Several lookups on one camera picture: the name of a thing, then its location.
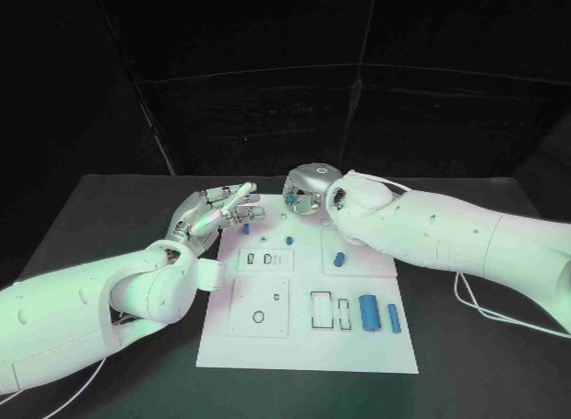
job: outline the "robotic hand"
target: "robotic hand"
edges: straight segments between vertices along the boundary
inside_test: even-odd
[[[166,239],[145,250],[18,282],[0,291],[0,395],[65,377],[188,313],[224,266],[198,259],[218,229],[264,218],[253,183],[195,192]],[[113,322],[111,308],[134,321]]]
[[[394,194],[386,183],[404,189]],[[417,266],[465,272],[523,292],[571,334],[571,224],[514,216],[326,164],[289,174],[283,197],[302,215],[322,204],[355,245]]]

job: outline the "table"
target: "table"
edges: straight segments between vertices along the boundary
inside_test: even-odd
[[[195,190],[246,181],[257,182],[260,193],[280,194],[285,176],[87,175],[23,278],[140,250],[163,238],[172,213]],[[538,217],[514,179],[396,181]],[[218,245],[204,256],[215,258],[217,250]],[[419,375],[196,368],[209,295],[198,292],[182,321],[108,358],[57,417],[571,417],[571,340],[484,318],[456,300],[452,272],[397,264]],[[521,294],[485,279],[469,281],[485,307],[557,328]],[[0,417],[44,417],[94,369],[25,391],[0,408]]]

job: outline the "white cable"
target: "white cable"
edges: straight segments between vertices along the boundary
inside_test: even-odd
[[[78,392],[75,393],[75,395],[72,396],[72,398],[64,403],[64,405],[61,406],[61,408],[51,413],[49,415],[46,415],[44,417],[44,419],[49,419],[51,416],[55,416],[55,414],[64,409],[64,407],[74,401],[74,399],[78,397],[78,395],[84,392],[84,390],[87,389],[88,385],[91,384],[91,381],[94,380],[94,377],[97,376],[101,367],[104,366],[107,358],[103,359],[100,366],[97,367],[97,369],[94,370],[94,374],[91,375],[91,378],[88,379],[88,382],[82,385],[81,389],[78,390]]]
[[[16,393],[13,393],[2,402],[0,402],[0,406],[3,406],[18,395],[20,395],[23,393],[23,390],[18,391]]]
[[[383,177],[377,177],[374,175],[365,175],[365,173],[360,173],[355,170],[351,170],[349,173],[348,173],[348,175],[349,174],[354,174],[357,176],[365,177],[367,179],[371,179],[373,181],[377,181],[377,182],[390,183],[391,185],[396,185],[399,188],[401,188],[406,192],[410,192],[413,190],[406,185],[401,185],[400,183],[397,183],[394,181],[390,181],[388,179],[384,179]]]
[[[471,295],[471,299],[472,299],[472,302],[475,304],[469,303],[463,298],[461,298],[461,296],[458,294],[458,278],[459,277],[462,277],[462,280],[465,281],[465,285],[466,285],[466,289],[468,289],[468,294]],[[544,327],[540,327],[540,326],[536,326],[536,325],[533,325],[530,323],[526,323],[524,321],[517,320],[517,319],[513,319],[508,316],[505,316],[504,314],[501,314],[498,312],[494,312],[492,310],[488,310],[487,308],[481,307],[481,305],[478,304],[478,299],[475,298],[475,293],[472,292],[472,289],[471,289],[471,284],[468,283],[465,274],[462,272],[458,272],[456,273],[456,282],[453,284],[453,292],[456,293],[456,297],[458,297],[459,302],[463,303],[463,304],[466,304],[468,306],[476,308],[478,309],[478,312],[488,319],[492,319],[492,320],[497,320],[497,321],[504,321],[505,323],[511,323],[513,325],[520,325],[520,326],[528,327],[531,329],[538,330],[540,332],[550,333],[550,334],[554,334],[556,336],[559,336],[562,338],[571,339],[571,335],[570,334],[557,332],[554,330],[546,329]]]

